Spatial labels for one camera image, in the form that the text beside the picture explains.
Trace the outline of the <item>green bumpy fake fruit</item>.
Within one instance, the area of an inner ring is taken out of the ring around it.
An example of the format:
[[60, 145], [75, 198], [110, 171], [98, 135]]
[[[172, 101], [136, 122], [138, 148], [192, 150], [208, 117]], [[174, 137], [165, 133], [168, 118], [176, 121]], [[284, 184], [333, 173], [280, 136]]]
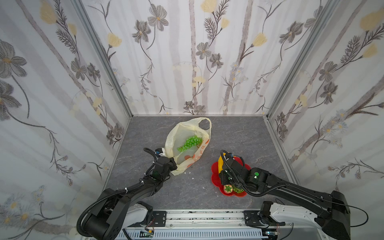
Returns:
[[233, 191], [237, 194], [240, 194], [240, 193], [243, 193], [244, 190], [243, 189], [239, 189], [239, 188], [236, 188], [236, 187], [233, 187]]

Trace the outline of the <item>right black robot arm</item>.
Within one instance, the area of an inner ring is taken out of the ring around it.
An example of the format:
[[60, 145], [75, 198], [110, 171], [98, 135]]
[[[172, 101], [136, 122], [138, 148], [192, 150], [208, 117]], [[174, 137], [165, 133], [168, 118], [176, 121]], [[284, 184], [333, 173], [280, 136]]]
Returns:
[[235, 160], [219, 162], [219, 167], [222, 185], [240, 188], [252, 197], [272, 195], [285, 199], [313, 212], [315, 223], [328, 236], [336, 240], [351, 239], [351, 210], [344, 194], [310, 190], [260, 168], [248, 170]]

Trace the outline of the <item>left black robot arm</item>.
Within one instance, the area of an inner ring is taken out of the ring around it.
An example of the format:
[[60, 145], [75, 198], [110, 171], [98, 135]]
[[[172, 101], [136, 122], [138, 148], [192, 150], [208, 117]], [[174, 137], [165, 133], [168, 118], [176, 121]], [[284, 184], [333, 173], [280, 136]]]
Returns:
[[173, 158], [159, 157], [152, 169], [138, 184], [121, 190], [104, 190], [79, 216], [77, 232], [83, 237], [114, 240], [123, 228], [129, 207], [157, 193], [177, 164]]

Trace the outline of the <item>green fake grapes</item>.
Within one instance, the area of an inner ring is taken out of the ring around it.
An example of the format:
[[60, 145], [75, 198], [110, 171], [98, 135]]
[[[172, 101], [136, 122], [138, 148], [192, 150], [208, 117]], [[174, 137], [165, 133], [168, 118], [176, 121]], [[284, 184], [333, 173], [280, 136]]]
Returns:
[[182, 153], [192, 147], [199, 147], [202, 144], [202, 142], [203, 142], [202, 138], [198, 136], [192, 136], [192, 137], [189, 137], [181, 147], [177, 148], [177, 150]]

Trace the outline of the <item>yellow plastic bag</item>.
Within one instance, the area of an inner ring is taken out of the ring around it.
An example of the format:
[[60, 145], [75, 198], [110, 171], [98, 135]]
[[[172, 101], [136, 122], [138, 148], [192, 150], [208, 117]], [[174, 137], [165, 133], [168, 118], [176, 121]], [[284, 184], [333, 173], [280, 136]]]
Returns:
[[174, 176], [185, 172], [203, 155], [211, 140], [212, 122], [208, 118], [195, 118], [180, 122], [170, 131], [162, 148], [167, 158], [173, 158], [177, 169]]

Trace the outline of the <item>yellow fake banana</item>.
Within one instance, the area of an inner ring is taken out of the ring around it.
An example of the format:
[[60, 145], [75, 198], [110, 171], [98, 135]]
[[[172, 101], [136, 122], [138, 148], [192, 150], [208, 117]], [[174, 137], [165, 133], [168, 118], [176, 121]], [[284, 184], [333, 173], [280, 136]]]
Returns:
[[219, 173], [219, 174], [220, 174], [221, 171], [223, 170], [223, 165], [224, 165], [223, 158], [222, 158], [222, 157], [219, 157], [219, 160], [218, 160], [218, 173]]

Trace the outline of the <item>red flower-shaped plate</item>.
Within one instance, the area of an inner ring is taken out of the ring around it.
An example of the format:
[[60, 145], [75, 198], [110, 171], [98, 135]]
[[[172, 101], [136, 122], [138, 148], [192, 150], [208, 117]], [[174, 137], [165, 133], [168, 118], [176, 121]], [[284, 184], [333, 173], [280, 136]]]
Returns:
[[223, 191], [223, 186], [224, 185], [222, 185], [221, 179], [220, 179], [220, 174], [218, 173], [218, 161], [214, 162], [212, 164], [211, 172], [212, 172], [211, 181], [212, 181], [213, 185], [216, 186], [217, 188], [219, 188], [220, 192], [223, 195], [225, 195], [227, 197], [236, 196], [236, 197], [239, 197], [239, 198], [245, 197], [247, 195], [247, 193], [245, 191], [243, 193], [240, 193], [240, 194], [237, 194], [234, 191], [231, 194], [225, 194], [224, 193], [224, 191]]

